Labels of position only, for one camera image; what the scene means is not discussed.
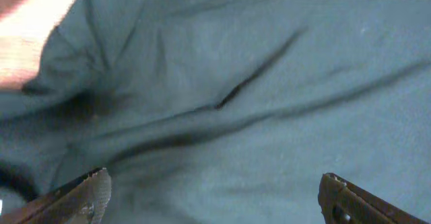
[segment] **wrinkle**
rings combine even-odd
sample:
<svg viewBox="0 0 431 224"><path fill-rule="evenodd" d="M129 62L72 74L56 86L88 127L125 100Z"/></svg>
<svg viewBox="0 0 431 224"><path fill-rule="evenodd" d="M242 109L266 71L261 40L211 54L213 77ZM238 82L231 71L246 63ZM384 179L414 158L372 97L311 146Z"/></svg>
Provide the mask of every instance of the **wrinkle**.
<svg viewBox="0 0 431 224"><path fill-rule="evenodd" d="M247 87L252 81L262 76L267 72L270 68L272 68L277 62L280 61L281 58L289 51L292 45L298 41L299 37L305 33L305 29L296 31L288 40L278 49L276 50L263 64L257 68L250 77L246 78L244 81L235 86L227 96L225 96L218 104L214 106L216 110L221 110L226 104L231 102L244 88Z"/></svg>
<svg viewBox="0 0 431 224"><path fill-rule="evenodd" d="M104 51L104 47L102 46L102 41L101 41L99 35L97 35L97 33L96 33L97 32L96 23L94 21L94 16L93 16L93 15L97 14L97 11L93 10L94 5L93 5L92 0L84 0L84 1L86 2L86 4L88 4L88 7L85 11L85 16L86 16L86 20L88 22L88 27L90 28L90 33L92 34L92 36L95 40L95 43L101 52L101 57L102 57L103 62L106 63L107 62L106 53Z"/></svg>
<svg viewBox="0 0 431 224"><path fill-rule="evenodd" d="M302 89L302 88L308 87L310 85L320 85L322 83L326 83L338 75L342 75L344 73L349 73L349 72L351 72L357 68L358 68L358 66L353 66L353 65L338 66L338 67L336 67L330 71L327 71L323 75L316 76L315 78L311 78L311 79L307 80L305 83L301 83L300 85L297 85L296 89Z"/></svg>
<svg viewBox="0 0 431 224"><path fill-rule="evenodd" d="M340 104L344 104L346 102L351 102L357 100L358 98L370 95L376 91L380 91L382 89L391 87L392 85L398 83L399 81L412 77L417 73L421 73L425 70L429 70L431 68L431 62L422 61L413 65L409 65L397 72L394 72L390 75L377 79L371 83L366 85L357 87L356 89L350 91L343 91L335 97L331 97L327 100L321 100L312 104L309 104L305 107L297 107L290 110L285 110L280 112L277 115L278 118L291 118L291 117L299 117L305 114L311 114L320 110L325 110L328 108L334 108Z"/></svg>
<svg viewBox="0 0 431 224"><path fill-rule="evenodd" d="M188 147L198 145L202 142L209 142L216 140L217 138L235 132L241 131L254 123L260 122L267 118L268 115L258 115L250 120L244 120L242 122L235 122L234 124L226 124L223 128L202 130L195 132L187 132L182 134L170 135L169 137L163 137L153 141L142 143L136 147L128 148L125 151L115 155L109 162L109 165L116 165L124 160L130 159L134 156L142 155L146 152L160 151L163 149L177 149L182 147Z"/></svg>
<svg viewBox="0 0 431 224"><path fill-rule="evenodd" d="M23 173L13 173L11 164L0 161L0 188L7 188L19 193L27 202L38 198L34 180Z"/></svg>
<svg viewBox="0 0 431 224"><path fill-rule="evenodd" d="M156 36L157 56L156 56L156 75L161 76L166 72L166 49L164 38L161 30L158 30Z"/></svg>

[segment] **dark crease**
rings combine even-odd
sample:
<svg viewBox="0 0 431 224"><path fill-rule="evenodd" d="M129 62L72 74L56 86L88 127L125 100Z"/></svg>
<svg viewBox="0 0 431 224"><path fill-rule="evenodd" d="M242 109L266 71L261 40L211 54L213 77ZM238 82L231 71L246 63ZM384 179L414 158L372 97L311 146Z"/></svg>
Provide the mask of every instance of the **dark crease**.
<svg viewBox="0 0 431 224"><path fill-rule="evenodd" d="M291 118L299 117L305 114L312 114L319 110L334 108L340 104L344 104L345 102L357 100L358 98L369 95L375 91L391 87L392 85L396 84L402 79L405 79L406 77L412 76L416 73L421 73L422 71L429 69L430 66L430 62L420 62L414 65L409 65L406 68L399 70L398 72L378 79L372 83L369 83L368 85L358 87L357 89L353 89L350 92L342 92L337 97L324 100L322 102L317 102L315 104L312 104L311 106L309 105L307 107L299 107L297 109L287 110L276 115L279 118Z"/></svg>
<svg viewBox="0 0 431 224"><path fill-rule="evenodd" d="M146 3L143 3L143 5L141 5L140 10L139 10L141 13L137 16L137 19L135 20L135 24L133 25L131 31L127 35L127 37L125 39L125 43L121 47L120 52L118 53L118 55L115 56L116 58L114 59L114 63L117 62L119 58L121 58L121 56L125 53L129 44L131 43L133 36L135 35L136 29L137 29L136 27L137 27L138 18L140 18L142 16L142 13L145 11L145 9L144 9L145 6L146 6Z"/></svg>
<svg viewBox="0 0 431 224"><path fill-rule="evenodd" d="M142 145L132 147L122 153L116 155L113 159L109 161L109 164L117 164L123 160L129 159L130 157L140 155L142 153L148 151L158 151L161 149L169 149L169 148L181 148L187 146L193 146L204 142L209 142L216 140L219 137L223 137L229 134L233 134L244 130L262 120L266 120L268 118L278 118L278 119L287 119L287 118L297 118L300 116L304 116L306 114L312 114L319 110L326 110L328 108L334 108L339 104L344 102L356 100L360 97L371 94L374 91L382 90L386 87L391 87L396 84L398 81L405 79L406 77L412 76L415 73L420 73L423 70L429 69L431 67L431 63L422 62L412 66L408 66L399 72L396 72L390 76L385 77L384 79L380 79L375 81L374 83L370 83L364 87L358 88L350 93L341 93L340 96L335 97L330 100L326 100L323 102L316 103L314 105L308 107L299 107L293 108L285 111L274 110L271 112L265 112L263 114L257 114L251 116L246 120L241 120L240 122L233 122L231 124L226 124L222 128L219 129L211 129L204 131L196 131L196 132L188 132L184 134L171 135L169 137L164 137L162 139L157 139L155 141L149 141Z"/></svg>
<svg viewBox="0 0 431 224"><path fill-rule="evenodd" d="M94 15L97 15L97 13L95 13L94 11L94 6L93 6L93 1L92 0L85 0L86 3L88 4L87 6L87 10L85 11L85 15L86 15L86 19L88 21L88 26L90 27L90 33L92 34L96 45L98 47L98 50L100 50L100 56L102 58L102 63L104 63L104 69L106 70L106 68L108 68L108 59L106 58L106 52L105 49L103 47L103 43L97 33L97 29L96 29L96 23L94 21Z"/></svg>
<svg viewBox="0 0 431 224"><path fill-rule="evenodd" d="M156 75L160 76L163 72L164 65L166 64L166 50L162 32L157 31L157 59L156 59Z"/></svg>
<svg viewBox="0 0 431 224"><path fill-rule="evenodd" d="M38 198L39 193L34 182L30 178L25 178L23 175L15 174L5 168L8 165L4 162L0 163L0 188L6 188L18 193L27 202Z"/></svg>
<svg viewBox="0 0 431 224"><path fill-rule="evenodd" d="M130 159L133 156L140 155L145 152L158 151L169 148L181 148L199 144L201 142L212 141L220 136L225 136L231 133L241 131L242 129L245 129L253 125L254 123L264 120L267 117L268 115L260 115L252 118L251 120L245 120L241 123L235 122L234 124L227 124L221 129L214 129L211 131L188 132L183 134L170 135L168 137L157 139L155 141L148 141L142 145L129 148L122 153L119 153L109 161L109 165L115 165L124 160Z"/></svg>
<svg viewBox="0 0 431 224"><path fill-rule="evenodd" d="M292 36L290 36L290 38L275 53L273 53L267 60L265 60L265 62L258 69L256 69L250 77L246 78L244 81L235 86L234 89L230 93L228 93L228 95L223 98L220 103L216 104L214 108L216 110L222 109L227 103L232 101L240 93L240 91L250 82L263 75L272 66L274 66L274 64L279 62L280 59L287 53L287 51L299 39L299 37L303 35L304 32L305 30L298 30Z"/></svg>
<svg viewBox="0 0 431 224"><path fill-rule="evenodd" d="M358 67L353 67L353 66L338 67L334 70L331 70L325 73L324 75L316 76L312 79L308 79L305 83L301 83L297 85L296 89L302 89L303 87L309 87L310 85L319 85L319 84L325 83L328 80L332 79L333 77L336 77L337 75L347 73L357 68Z"/></svg>

